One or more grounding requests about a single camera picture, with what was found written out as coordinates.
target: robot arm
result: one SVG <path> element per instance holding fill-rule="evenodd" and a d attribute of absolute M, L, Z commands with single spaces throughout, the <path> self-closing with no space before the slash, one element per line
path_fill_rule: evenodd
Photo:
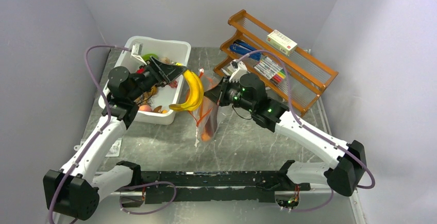
<path fill-rule="evenodd" d="M 130 73 L 125 67 L 115 67 L 109 73 L 108 104 L 111 119 L 105 129 L 101 129 L 108 120 L 107 110 L 104 109 L 96 128 L 76 152 L 59 171 L 49 170 L 43 179 L 47 208 L 60 184 L 65 172 L 72 164 L 76 167 L 67 175 L 61 191 L 56 199 L 54 211 L 86 220 L 95 212 L 98 203 L 112 192 L 123 186 L 139 185 L 142 183 L 139 165 L 121 161 L 112 170 L 94 178 L 112 144 L 122 137 L 133 122 L 139 107 L 135 100 L 143 93 L 149 92 L 155 85 L 170 84 L 183 72 L 185 66 L 169 65 L 151 57 L 143 66 L 143 73 Z M 87 150 L 80 163 L 77 158 Z"/>
<path fill-rule="evenodd" d="M 364 146 L 358 141 L 347 143 L 330 136 L 299 117 L 298 122 L 286 105 L 267 96 L 265 84 L 257 75 L 246 74 L 246 67 L 242 62 L 234 61 L 232 65 L 236 71 L 230 77 L 224 77 L 215 88 L 205 92 L 205 96 L 220 106 L 234 105 L 247 110 L 260 127 L 290 137 L 324 161 L 294 162 L 287 173 L 292 182 L 328 184 L 337 193 L 351 196 L 365 169 L 337 147 L 347 148 L 366 164 Z M 331 140 L 335 146 L 331 146 L 315 133 Z"/>

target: white plastic bin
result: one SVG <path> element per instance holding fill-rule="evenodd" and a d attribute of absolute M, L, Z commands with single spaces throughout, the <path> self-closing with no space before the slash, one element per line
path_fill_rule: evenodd
<path fill-rule="evenodd" d="M 149 37 L 134 36 L 130 38 L 125 47 L 132 48 L 135 42 L 140 42 L 143 44 L 141 55 L 153 53 L 158 57 L 167 57 L 173 62 L 182 63 L 187 66 L 188 58 L 190 57 L 191 45 L 183 41 L 174 40 L 156 40 Z M 134 73 L 140 67 L 141 62 L 130 56 L 130 52 L 124 51 L 120 54 L 115 67 L 124 66 L 131 73 Z M 177 78 L 178 87 L 171 88 L 170 86 L 165 86 L 163 88 L 158 88 L 158 93 L 154 95 L 151 100 L 152 109 L 157 106 L 162 106 L 163 110 L 168 110 L 167 113 L 153 113 L 153 112 L 142 112 L 139 111 L 135 117 L 135 121 L 158 124 L 158 125 L 169 125 L 175 119 L 176 112 L 169 109 L 170 104 L 176 104 L 179 101 L 183 84 L 185 80 L 182 76 Z M 109 93 L 108 82 L 105 84 L 103 91 L 107 95 Z M 98 100 L 98 105 L 101 108 L 105 107 L 105 102 L 102 97 Z"/>

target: gray marble surface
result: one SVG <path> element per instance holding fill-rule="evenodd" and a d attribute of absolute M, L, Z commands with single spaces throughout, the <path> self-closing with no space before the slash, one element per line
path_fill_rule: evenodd
<path fill-rule="evenodd" d="M 109 71 L 114 67 L 119 51 L 109 54 L 101 80 L 103 87 Z M 213 68 L 226 58 L 218 48 L 192 48 L 188 68 L 197 72 L 204 68 L 214 75 Z M 188 85 L 184 84 L 181 100 L 185 99 Z M 90 118 L 83 135 L 87 138 L 95 128 L 102 109 L 94 101 Z M 327 131 L 323 105 L 318 101 L 304 119 Z M 237 109 L 242 116 L 244 110 Z M 105 158 L 99 171 L 110 170 L 118 161 L 126 160 L 141 165 L 142 170 L 276 170 L 286 160 L 320 162 L 312 152 L 288 137 L 271 133 L 251 120 L 239 118 L 232 109 L 219 126 L 214 140 L 200 142 L 197 147 L 196 126 L 188 112 L 176 114 L 171 125 L 154 125 L 134 122 L 123 136 L 119 157 Z"/>

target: table surface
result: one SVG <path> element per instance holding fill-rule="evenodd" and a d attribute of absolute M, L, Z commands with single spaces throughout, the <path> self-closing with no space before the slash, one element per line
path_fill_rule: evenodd
<path fill-rule="evenodd" d="M 109 54 L 100 85 L 107 81 L 109 71 L 114 67 L 120 52 Z M 218 48 L 192 48 L 187 67 L 197 71 L 204 68 L 207 75 L 214 75 L 213 67 L 225 59 L 225 54 Z M 188 90 L 184 85 L 181 99 Z M 83 135 L 87 138 L 98 119 L 102 109 L 94 100 L 90 118 Z M 238 110 L 246 116 L 247 112 Z M 219 125 L 215 139 L 195 145 L 196 126 L 187 112 L 177 113 L 172 124 L 154 125 L 134 122 L 123 136 L 119 157 L 105 158 L 99 171 L 110 170 L 118 161 L 126 160 L 141 165 L 142 170 L 278 170 L 285 161 L 320 162 L 312 152 L 297 142 L 282 135 L 258 127 L 251 120 L 239 118 L 232 109 L 224 111 L 225 118 Z M 321 100 L 308 111 L 304 119 L 330 133 Z M 329 197 L 327 190 L 305 192 L 302 196 L 302 209 L 320 205 Z M 94 216 L 87 223 L 364 223 L 358 195 L 351 199 L 335 194 L 326 207 L 307 213 L 281 213 L 277 208 L 265 208 L 267 203 L 257 201 L 210 201 L 210 202 L 176 202 L 165 211 L 153 215 L 132 216 L 120 211 L 118 197 L 108 197 L 99 205 Z M 149 211 L 160 205 L 146 204 L 135 211 Z"/>
<path fill-rule="evenodd" d="M 108 73 L 114 67 L 120 51 L 108 56 L 100 85 L 104 87 Z M 213 68 L 226 58 L 218 48 L 192 48 L 187 67 L 195 72 L 203 68 L 213 76 Z M 188 85 L 184 84 L 181 100 Z M 277 97 L 273 91 L 269 96 Z M 87 138 L 101 117 L 96 96 L 85 129 Z M 249 114 L 236 109 L 242 116 Z M 328 132 L 323 104 L 318 101 L 304 116 L 315 127 Z M 219 125 L 214 140 L 195 146 L 195 121 L 188 112 L 176 113 L 170 125 L 134 122 L 123 136 L 119 157 L 105 158 L 99 171 L 109 171 L 121 160 L 137 163 L 142 170 L 278 170 L 285 161 L 320 162 L 311 151 L 292 139 L 260 128 L 252 120 L 244 120 L 231 109 L 223 111 L 225 118 Z"/>

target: green object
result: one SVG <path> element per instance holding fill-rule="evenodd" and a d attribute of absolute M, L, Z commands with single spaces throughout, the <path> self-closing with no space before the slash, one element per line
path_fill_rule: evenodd
<path fill-rule="evenodd" d="M 153 53 L 149 53 L 149 54 L 146 54 L 146 55 L 142 55 L 142 56 L 141 56 L 141 58 L 144 60 L 144 62 L 147 61 L 147 60 L 149 60 L 150 57 L 154 57 L 154 58 L 156 58 L 156 59 L 159 60 L 158 55 L 153 54 Z"/>

